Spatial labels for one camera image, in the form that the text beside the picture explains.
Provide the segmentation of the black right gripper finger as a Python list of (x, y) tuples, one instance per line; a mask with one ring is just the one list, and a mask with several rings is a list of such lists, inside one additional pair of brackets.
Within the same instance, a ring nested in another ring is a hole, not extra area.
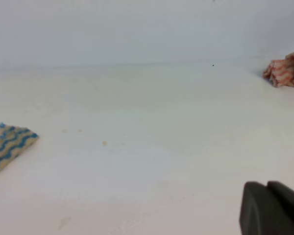
[(279, 181), (246, 182), (239, 224), (243, 235), (294, 235), (294, 190)]

